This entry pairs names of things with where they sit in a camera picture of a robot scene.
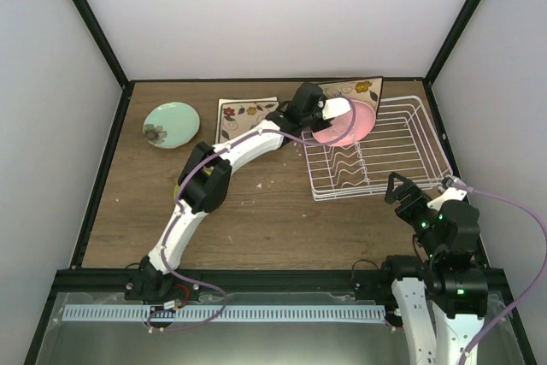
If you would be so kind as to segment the pink round plate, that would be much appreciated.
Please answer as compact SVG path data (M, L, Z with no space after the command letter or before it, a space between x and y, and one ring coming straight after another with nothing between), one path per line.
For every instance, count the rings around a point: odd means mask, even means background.
M369 104L354 99L355 112L351 110L331 120L331 126L312 132L313 139L322 145L345 147L363 140L376 122L376 111Z

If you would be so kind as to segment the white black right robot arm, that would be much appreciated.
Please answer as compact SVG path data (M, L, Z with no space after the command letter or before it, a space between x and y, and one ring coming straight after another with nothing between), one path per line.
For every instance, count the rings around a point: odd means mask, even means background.
M479 242L479 211L466 202L459 180L448 176L442 193L427 195L415 182L390 173L385 201L413 230L412 245L426 257L388 256L379 278L382 293L395 299L412 364L470 364L468 347L484 325L488 285L474 256Z

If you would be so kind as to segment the mint green floral plate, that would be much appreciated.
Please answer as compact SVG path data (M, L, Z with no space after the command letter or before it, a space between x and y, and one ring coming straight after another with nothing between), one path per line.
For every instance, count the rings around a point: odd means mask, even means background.
M156 148L171 150L189 143L200 128L198 112L182 102L164 103L145 118L143 135Z

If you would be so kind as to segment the black aluminium frame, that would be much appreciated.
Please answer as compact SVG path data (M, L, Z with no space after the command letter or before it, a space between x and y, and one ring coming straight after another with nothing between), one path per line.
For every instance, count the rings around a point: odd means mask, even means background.
M452 167L456 165L456 159L450 146L450 141L445 134L444 123L433 95L432 84L439 76L444 64L448 61L464 29L473 17L475 10L479 7L480 1L465 0L446 39L433 60L432 66L426 76L419 79L424 86L429 107L432 109L434 133L437 137L441 138L441 151L447 155L448 163ZM115 56L114 50L107 40L89 2L87 0L72 0L72 2L113 72L116 81L120 84L121 96L71 258L71 266L68 269L56 272L50 294L44 305L43 313L24 361L26 365L37 363L40 352L44 350L44 341L49 334L46 323L51 318L54 300L58 294L77 291L119 291L121 289L121 282L129 277L129 273L125 268L83 268L82 263L136 83L133 80L129 80L121 68L121 64ZM335 286L339 286L342 289L348 287L342 281L343 271L341 270L213 269L204 271L204 275L220 280L222 284L229 285L235 291L246 292L281 293L283 291L309 291L312 286L317 286L321 291L328 291Z

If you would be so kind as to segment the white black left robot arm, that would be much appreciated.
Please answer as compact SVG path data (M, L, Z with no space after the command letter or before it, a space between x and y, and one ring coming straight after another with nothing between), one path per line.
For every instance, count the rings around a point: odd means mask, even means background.
M138 271L144 289L157 300L174 291L174 270L204 218L225 201L231 177L241 167L268 152L297 142L309 129L309 147L346 147L367 136L375 126L379 100L362 101L341 91L329 97L322 85L301 84L292 100L280 103L263 120L236 138L192 150L174 194L174 211L154 248Z

